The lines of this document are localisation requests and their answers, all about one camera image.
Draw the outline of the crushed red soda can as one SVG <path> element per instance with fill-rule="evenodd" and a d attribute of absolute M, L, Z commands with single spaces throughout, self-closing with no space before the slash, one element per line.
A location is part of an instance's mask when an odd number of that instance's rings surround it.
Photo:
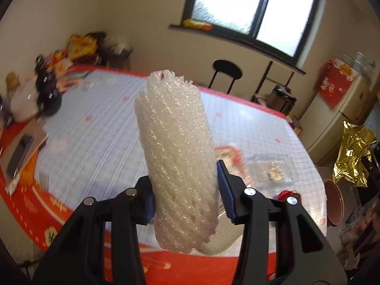
<path fill-rule="evenodd" d="M 283 190 L 277 196 L 276 200 L 278 201 L 286 201 L 287 198 L 293 197 L 296 198 L 298 202 L 301 202 L 301 195 L 293 190 Z"/>

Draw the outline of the grey woven round mat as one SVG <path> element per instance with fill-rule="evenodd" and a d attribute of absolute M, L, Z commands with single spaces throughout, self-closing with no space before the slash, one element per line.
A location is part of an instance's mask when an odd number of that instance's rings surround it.
<path fill-rule="evenodd" d="M 220 254 L 232 246 L 243 235 L 243 231 L 243 225 L 233 224 L 226 212 L 221 212 L 215 234 L 210 237 L 209 242 L 202 243 L 198 250 L 206 255 Z"/>

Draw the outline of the clear plastic tray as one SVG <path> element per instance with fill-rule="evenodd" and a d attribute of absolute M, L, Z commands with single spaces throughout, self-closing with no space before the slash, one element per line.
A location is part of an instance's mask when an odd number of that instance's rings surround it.
<path fill-rule="evenodd" d="M 298 181 L 294 161 L 287 154 L 253 153 L 247 168 L 256 189 L 287 187 Z"/>

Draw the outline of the gold foil wrapper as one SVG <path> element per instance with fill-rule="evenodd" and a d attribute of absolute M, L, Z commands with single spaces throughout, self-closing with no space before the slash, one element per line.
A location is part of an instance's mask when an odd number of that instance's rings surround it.
<path fill-rule="evenodd" d="M 368 170 L 361 162 L 362 157 L 372 159 L 370 148 L 377 143 L 377 137 L 365 125 L 354 125 L 343 122 L 343 136 L 339 153 L 333 168 L 333 182 L 342 178 L 356 187 L 367 187 Z"/>

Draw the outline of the pink plastic package with label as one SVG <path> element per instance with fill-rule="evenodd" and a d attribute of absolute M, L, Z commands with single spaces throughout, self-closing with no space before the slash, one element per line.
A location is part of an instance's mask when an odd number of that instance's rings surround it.
<path fill-rule="evenodd" d="M 232 145 L 219 145 L 214 149 L 216 159 L 224 162 L 230 174 L 240 176 L 243 180 L 247 178 L 247 170 L 239 149 Z"/>

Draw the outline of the white foam net sleeve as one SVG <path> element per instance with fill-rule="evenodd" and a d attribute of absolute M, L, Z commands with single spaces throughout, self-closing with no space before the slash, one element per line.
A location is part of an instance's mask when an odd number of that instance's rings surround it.
<path fill-rule="evenodd" d="M 155 195 L 156 240 L 172 253 L 191 253 L 215 234 L 220 199 L 200 90 L 172 71 L 154 71 L 135 114 Z"/>

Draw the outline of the brown plastic trash bin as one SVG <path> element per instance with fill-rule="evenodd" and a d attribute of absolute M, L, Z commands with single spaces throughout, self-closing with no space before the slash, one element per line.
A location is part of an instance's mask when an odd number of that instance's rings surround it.
<path fill-rule="evenodd" d="M 345 202 L 340 188 L 332 180 L 324 180 L 327 197 L 328 226 L 337 227 L 343 222 L 345 216 Z"/>

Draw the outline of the plaid and red tablecloth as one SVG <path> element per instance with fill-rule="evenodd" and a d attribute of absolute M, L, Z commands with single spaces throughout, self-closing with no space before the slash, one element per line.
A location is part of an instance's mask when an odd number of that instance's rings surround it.
<path fill-rule="evenodd" d="M 146 78 L 93 68 L 85 86 L 63 95 L 59 111 L 44 125 L 46 145 L 33 157 L 28 179 L 49 178 L 47 191 L 17 187 L 3 199 L 23 231 L 42 250 L 87 196 L 116 196 L 146 175 L 134 102 Z M 293 189 L 322 232 L 327 230 L 325 187 L 308 153 L 282 114 L 250 101 L 202 88 L 205 113 L 216 147 L 233 146 L 243 164 L 256 153 L 290 156 L 296 169 Z M 230 284 L 239 241 L 215 257 L 198 251 L 161 249 L 152 226 L 138 227 L 148 284 Z"/>

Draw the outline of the cream two-door refrigerator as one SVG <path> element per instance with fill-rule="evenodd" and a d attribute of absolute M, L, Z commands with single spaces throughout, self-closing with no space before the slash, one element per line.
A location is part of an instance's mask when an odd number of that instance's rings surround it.
<path fill-rule="evenodd" d="M 343 96 L 340 103 L 330 109 L 321 95 L 316 95 L 301 117 L 303 127 L 299 137 L 314 163 L 330 152 L 343 136 L 343 122 L 356 122 L 370 94 L 368 84 L 359 77 Z"/>

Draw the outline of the phone on table edge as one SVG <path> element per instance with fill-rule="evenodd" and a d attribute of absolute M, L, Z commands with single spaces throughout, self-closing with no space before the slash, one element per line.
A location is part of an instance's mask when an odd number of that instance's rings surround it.
<path fill-rule="evenodd" d="M 33 135 L 31 134 L 24 134 L 19 140 L 6 168 L 6 173 L 10 178 L 14 179 L 18 175 L 32 143 Z"/>

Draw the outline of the brown electric pressure cooker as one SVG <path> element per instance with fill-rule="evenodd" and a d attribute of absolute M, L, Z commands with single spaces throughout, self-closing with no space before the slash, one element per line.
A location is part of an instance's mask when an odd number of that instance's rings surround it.
<path fill-rule="evenodd" d="M 267 107 L 287 116 L 293 109 L 296 101 L 297 99 L 291 93 L 289 87 L 278 84 L 273 88 L 267 99 Z"/>

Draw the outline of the white plastic bag on table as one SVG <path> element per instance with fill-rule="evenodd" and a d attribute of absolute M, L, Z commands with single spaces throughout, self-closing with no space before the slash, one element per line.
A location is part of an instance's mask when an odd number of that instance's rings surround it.
<path fill-rule="evenodd" d="M 10 110 L 17 123 L 28 121 L 39 114 L 36 79 L 37 77 L 33 76 L 23 82 L 11 98 Z"/>

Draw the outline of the red cloth on refrigerator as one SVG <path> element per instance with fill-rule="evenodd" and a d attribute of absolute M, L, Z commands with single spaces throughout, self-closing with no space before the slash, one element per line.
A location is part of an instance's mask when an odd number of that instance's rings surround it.
<path fill-rule="evenodd" d="M 314 90 L 317 91 L 330 109 L 341 102 L 350 86 L 360 74 L 343 61 L 333 58 L 323 65 Z"/>

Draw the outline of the containers on top of fridge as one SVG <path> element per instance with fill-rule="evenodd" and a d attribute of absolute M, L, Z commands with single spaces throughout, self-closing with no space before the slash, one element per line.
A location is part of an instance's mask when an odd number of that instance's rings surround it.
<path fill-rule="evenodd" d="M 357 52 L 356 58 L 351 57 L 347 53 L 341 52 L 338 55 L 338 59 L 349 65 L 362 76 L 371 77 L 375 69 L 375 62 L 368 61 L 365 55 L 361 52 Z"/>

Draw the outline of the black framed window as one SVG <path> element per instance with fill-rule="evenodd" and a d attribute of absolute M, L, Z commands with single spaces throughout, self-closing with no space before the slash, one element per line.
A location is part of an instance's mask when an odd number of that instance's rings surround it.
<path fill-rule="evenodd" d="M 185 0 L 172 29 L 194 30 L 271 57 L 300 74 L 319 0 Z M 213 25 L 209 32 L 185 28 L 186 19 Z"/>

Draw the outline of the yellow snack bag on sill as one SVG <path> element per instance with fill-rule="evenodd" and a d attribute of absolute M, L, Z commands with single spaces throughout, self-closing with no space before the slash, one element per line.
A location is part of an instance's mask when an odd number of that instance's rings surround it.
<path fill-rule="evenodd" d="M 185 28 L 191 28 L 195 30 L 202 30 L 209 32 L 213 29 L 213 25 L 203 21 L 195 21 L 193 19 L 186 19 L 182 22 L 182 26 Z"/>

